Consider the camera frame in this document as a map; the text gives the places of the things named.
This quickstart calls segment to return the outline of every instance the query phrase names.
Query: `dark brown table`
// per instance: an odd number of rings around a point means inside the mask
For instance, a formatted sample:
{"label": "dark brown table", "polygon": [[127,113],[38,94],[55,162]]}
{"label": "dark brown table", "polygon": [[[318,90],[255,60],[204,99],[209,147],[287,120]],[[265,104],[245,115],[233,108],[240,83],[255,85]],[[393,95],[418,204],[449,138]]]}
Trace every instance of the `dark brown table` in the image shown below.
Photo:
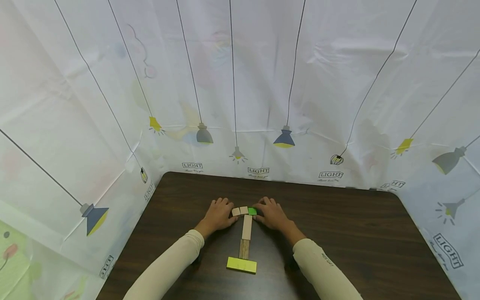
{"label": "dark brown table", "polygon": [[[235,206],[275,198],[305,235],[323,247],[364,300],[458,300],[440,265],[391,193],[167,173],[158,185],[98,300],[121,300],[137,277],[204,216],[210,202]],[[285,271],[291,248],[255,223],[250,259],[257,274],[226,269],[237,257],[241,220],[217,232],[163,299],[318,299],[300,271]]]}

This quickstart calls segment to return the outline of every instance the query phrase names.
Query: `yellow-green block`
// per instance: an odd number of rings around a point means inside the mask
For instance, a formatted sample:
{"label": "yellow-green block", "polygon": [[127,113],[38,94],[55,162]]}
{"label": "yellow-green block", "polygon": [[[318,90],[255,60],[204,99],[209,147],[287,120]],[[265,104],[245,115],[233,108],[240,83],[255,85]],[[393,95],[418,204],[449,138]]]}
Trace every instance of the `yellow-green block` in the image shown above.
{"label": "yellow-green block", "polygon": [[229,257],[227,261],[227,269],[256,274],[257,262],[248,261],[236,257]]}
{"label": "yellow-green block", "polygon": [[248,214],[251,216],[256,216],[257,215],[257,209],[255,207],[249,207],[248,208]]}

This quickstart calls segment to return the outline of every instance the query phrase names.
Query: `beige block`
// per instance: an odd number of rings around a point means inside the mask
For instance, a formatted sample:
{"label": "beige block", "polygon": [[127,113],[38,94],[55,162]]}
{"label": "beige block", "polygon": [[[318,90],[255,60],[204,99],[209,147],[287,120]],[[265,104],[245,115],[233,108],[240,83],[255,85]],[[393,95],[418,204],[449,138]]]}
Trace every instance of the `beige block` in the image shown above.
{"label": "beige block", "polygon": [[241,233],[242,240],[250,240],[252,236],[252,216],[245,215],[243,217],[243,231]]}
{"label": "beige block", "polygon": [[247,206],[240,207],[240,214],[241,215],[248,215],[248,207]]}
{"label": "beige block", "polygon": [[240,209],[238,207],[235,207],[232,209],[232,216],[238,216],[240,215]]}

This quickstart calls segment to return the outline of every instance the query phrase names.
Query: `long sleeve shirt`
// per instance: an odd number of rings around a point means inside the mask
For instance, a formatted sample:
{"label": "long sleeve shirt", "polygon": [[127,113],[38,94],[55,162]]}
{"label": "long sleeve shirt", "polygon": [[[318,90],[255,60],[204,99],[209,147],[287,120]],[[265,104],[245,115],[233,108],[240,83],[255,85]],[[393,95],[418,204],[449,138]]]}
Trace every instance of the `long sleeve shirt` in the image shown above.
{"label": "long sleeve shirt", "polygon": [[[190,230],[159,256],[134,282],[123,300],[159,300],[198,257],[204,238]],[[293,257],[322,300],[362,300],[347,277],[310,239],[293,246]]]}

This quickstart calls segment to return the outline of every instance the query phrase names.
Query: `white curtain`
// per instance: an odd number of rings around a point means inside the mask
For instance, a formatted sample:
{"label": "white curtain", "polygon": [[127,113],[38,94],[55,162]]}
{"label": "white curtain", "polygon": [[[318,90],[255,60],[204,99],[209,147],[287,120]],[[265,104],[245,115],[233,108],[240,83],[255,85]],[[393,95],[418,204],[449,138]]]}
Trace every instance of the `white curtain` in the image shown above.
{"label": "white curtain", "polygon": [[393,192],[476,299],[478,11],[0,2],[0,299],[95,298],[167,171]]}

